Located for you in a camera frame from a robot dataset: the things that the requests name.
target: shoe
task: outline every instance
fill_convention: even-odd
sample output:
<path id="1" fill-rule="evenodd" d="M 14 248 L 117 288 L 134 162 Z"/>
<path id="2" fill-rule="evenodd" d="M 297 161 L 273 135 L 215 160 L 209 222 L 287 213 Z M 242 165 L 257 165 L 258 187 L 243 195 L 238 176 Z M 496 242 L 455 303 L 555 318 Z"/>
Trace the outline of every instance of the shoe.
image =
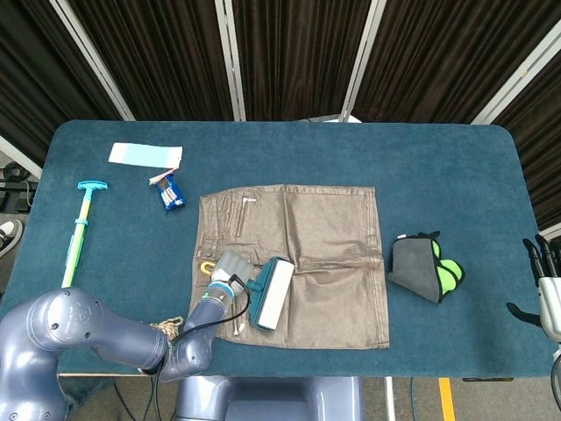
<path id="1" fill-rule="evenodd" d="M 13 219 L 0 225 L 0 258 L 8 253 L 21 239 L 24 225 Z"/>

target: gray floor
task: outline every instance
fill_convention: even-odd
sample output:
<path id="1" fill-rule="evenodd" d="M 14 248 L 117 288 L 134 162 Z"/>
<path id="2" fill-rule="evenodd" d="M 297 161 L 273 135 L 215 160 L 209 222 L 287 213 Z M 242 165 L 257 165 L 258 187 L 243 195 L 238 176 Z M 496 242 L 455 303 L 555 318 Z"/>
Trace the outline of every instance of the gray floor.
<path id="1" fill-rule="evenodd" d="M 399 421 L 413 420 L 410 379 L 394 379 L 395 415 Z M 124 377 L 117 385 L 136 419 L 141 419 L 148 402 L 150 383 L 146 378 Z M 168 420 L 174 410 L 176 384 L 162 384 L 160 410 Z M 416 421 L 443 419 L 438 379 L 415 378 Z M 384 381 L 379 378 L 363 379 L 366 421 L 386 419 Z M 466 383 L 452 380 L 452 394 L 457 421 L 551 421 L 561 419 L 551 398 L 545 379 L 519 379 L 512 382 Z M 101 390 L 90 398 L 71 421 L 97 419 L 129 419 L 112 387 Z M 155 419 L 153 408 L 148 419 Z"/>

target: robot finger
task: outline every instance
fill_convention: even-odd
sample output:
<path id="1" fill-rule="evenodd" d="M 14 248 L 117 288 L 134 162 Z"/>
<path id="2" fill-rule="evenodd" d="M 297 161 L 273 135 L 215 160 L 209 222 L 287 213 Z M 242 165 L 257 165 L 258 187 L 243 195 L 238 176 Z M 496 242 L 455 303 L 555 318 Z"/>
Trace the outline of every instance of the robot finger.
<path id="1" fill-rule="evenodd" d="M 508 311 L 518 320 L 529 323 L 531 325 L 542 327 L 542 320 L 539 314 L 532 314 L 526 311 L 520 310 L 520 308 L 514 303 L 507 303 Z"/>
<path id="2" fill-rule="evenodd" d="M 536 234 L 536 242 L 542 251 L 542 263 L 545 265 L 545 270 L 548 276 L 557 277 L 557 263 L 555 262 L 555 254 L 551 251 L 550 243 L 539 234 Z"/>
<path id="3" fill-rule="evenodd" d="M 561 273 L 561 247 L 557 244 L 551 244 L 551 249 L 553 254 L 555 254 L 555 260 L 557 261 L 557 273 Z"/>
<path id="4" fill-rule="evenodd" d="M 534 243 L 532 243 L 529 239 L 523 239 L 522 243 L 528 250 L 529 263 L 532 267 L 532 273 L 534 274 L 534 281 L 536 282 L 536 286 L 537 286 L 538 280 L 546 276 L 545 272 L 543 271 L 540 252 L 537 250 L 536 246 L 534 246 Z"/>

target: gray and green fabric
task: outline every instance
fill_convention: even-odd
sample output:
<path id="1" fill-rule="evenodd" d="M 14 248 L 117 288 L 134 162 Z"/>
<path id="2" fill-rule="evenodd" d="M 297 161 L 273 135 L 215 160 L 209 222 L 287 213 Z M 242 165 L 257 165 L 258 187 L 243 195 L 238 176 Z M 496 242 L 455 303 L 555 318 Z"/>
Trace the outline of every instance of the gray and green fabric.
<path id="1" fill-rule="evenodd" d="M 443 259 L 437 242 L 440 232 L 399 238 L 393 247 L 393 271 L 388 278 L 434 303 L 441 303 L 464 280 L 454 260 Z"/>

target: yellow floor stripe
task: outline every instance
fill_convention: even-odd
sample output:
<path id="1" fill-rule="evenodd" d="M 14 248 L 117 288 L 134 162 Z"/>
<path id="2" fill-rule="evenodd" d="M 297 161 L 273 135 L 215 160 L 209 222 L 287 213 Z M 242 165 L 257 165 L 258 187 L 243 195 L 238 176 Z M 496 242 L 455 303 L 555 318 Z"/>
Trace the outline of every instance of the yellow floor stripe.
<path id="1" fill-rule="evenodd" d="M 456 421 L 450 379 L 448 377 L 441 377 L 438 379 L 438 384 L 440 385 L 440 400 L 442 401 L 442 415 L 444 421 Z"/>

